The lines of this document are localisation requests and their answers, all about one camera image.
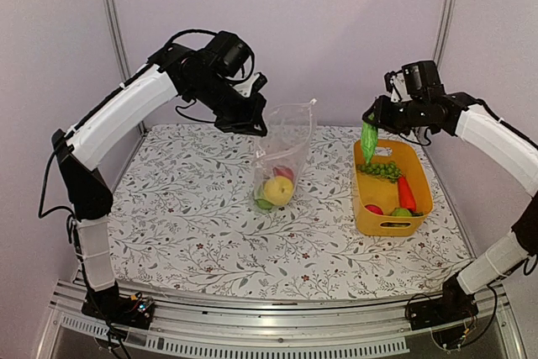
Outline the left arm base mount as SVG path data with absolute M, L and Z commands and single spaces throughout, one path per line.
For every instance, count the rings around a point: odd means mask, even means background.
M 99 292 L 88 289 L 82 313 L 113 325 L 148 330 L 155 313 L 155 300 L 142 293 L 123 297 L 117 285 Z

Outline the yellow plastic basket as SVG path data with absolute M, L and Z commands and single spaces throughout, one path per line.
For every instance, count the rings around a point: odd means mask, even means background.
M 354 144 L 355 169 L 364 164 L 361 142 Z M 430 186 L 415 150 L 408 144 L 396 140 L 380 139 L 372 163 L 394 161 L 407 179 L 416 201 L 413 217 L 394 217 L 391 213 L 399 207 L 398 184 L 377 179 L 359 172 L 353 180 L 353 210 L 357 229 L 370 236 L 410 236 L 425 221 L 433 209 Z M 365 209 L 368 204 L 377 205 L 383 215 Z

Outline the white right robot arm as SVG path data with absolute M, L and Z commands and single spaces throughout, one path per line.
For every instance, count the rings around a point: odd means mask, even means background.
M 475 292 L 537 254 L 537 148 L 492 116 L 484 101 L 464 92 L 397 103 L 380 96 L 362 118 L 394 135 L 418 127 L 445 131 L 490 157 L 531 196 L 509 233 L 444 283 L 434 311 L 440 321 L 452 322 Z

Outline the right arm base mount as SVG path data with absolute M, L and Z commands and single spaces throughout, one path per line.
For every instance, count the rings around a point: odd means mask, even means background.
M 443 283 L 439 298 L 430 298 L 422 293 L 420 296 L 425 300 L 416 301 L 416 297 L 412 297 L 404 310 L 411 329 L 422 330 L 459 322 L 458 326 L 435 331 L 432 338 L 438 347 L 445 350 L 463 347 L 478 315 L 474 295 L 465 294 L 454 275 Z

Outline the yellow lemon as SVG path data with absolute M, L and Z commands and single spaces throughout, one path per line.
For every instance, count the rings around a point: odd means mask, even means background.
M 265 200 L 275 206 L 289 203 L 294 194 L 294 184 L 289 178 L 276 176 L 268 179 L 263 186 Z

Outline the red apple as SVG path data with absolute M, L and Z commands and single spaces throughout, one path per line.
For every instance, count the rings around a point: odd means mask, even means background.
M 291 168 L 287 166 L 274 166 L 272 170 L 273 170 L 273 174 L 276 177 L 285 177 L 289 179 L 291 182 L 294 181 L 295 174 Z

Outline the clear zip top bag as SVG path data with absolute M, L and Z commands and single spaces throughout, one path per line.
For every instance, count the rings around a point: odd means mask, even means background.
M 275 177 L 274 166 L 287 166 L 293 170 L 296 193 L 316 130 L 316 103 L 313 98 L 306 103 L 279 105 L 266 112 L 267 136 L 258 139 L 254 146 L 253 193 L 263 193 L 265 182 Z

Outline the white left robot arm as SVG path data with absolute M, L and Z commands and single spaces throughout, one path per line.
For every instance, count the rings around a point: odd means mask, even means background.
M 315 131 L 306 177 L 284 207 L 257 205 L 252 160 L 259 140 L 201 124 L 154 127 L 111 191 L 99 163 L 171 93 L 170 80 L 150 68 L 52 140 L 76 215 L 76 257 L 98 288 L 91 302 L 105 319 L 124 314 L 123 299 L 108 289 L 118 280 L 254 298 L 380 294 L 389 248 L 354 223 L 355 129 Z

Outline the green guava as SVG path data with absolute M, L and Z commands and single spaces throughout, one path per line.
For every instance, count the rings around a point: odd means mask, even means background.
M 263 193 L 255 192 L 253 193 L 253 198 L 257 208 L 266 211 L 273 208 L 273 204 L 266 200 L 266 197 Z
M 394 217 L 413 217 L 413 212 L 406 208 L 396 208 L 392 213 Z

